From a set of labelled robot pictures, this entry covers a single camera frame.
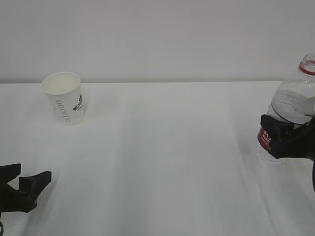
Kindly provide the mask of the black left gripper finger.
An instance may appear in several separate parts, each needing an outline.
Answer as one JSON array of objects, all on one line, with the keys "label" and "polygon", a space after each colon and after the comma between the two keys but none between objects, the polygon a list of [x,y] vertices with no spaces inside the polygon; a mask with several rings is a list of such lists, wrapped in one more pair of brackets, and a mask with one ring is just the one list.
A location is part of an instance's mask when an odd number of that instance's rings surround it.
[{"label": "black left gripper finger", "polygon": [[3,183],[9,183],[21,174],[21,164],[11,164],[0,166],[0,181]]},{"label": "black left gripper finger", "polygon": [[30,177],[19,177],[19,189],[0,180],[0,211],[28,213],[37,206],[37,198],[51,182],[52,172],[45,171]]}]

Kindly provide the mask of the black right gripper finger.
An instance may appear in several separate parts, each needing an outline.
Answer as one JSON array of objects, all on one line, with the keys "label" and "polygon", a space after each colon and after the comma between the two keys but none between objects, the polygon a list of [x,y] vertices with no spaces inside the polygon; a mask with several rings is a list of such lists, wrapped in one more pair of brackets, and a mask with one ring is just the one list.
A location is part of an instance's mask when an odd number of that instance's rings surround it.
[{"label": "black right gripper finger", "polygon": [[315,119],[302,125],[262,115],[260,145],[276,159],[315,157]]}]

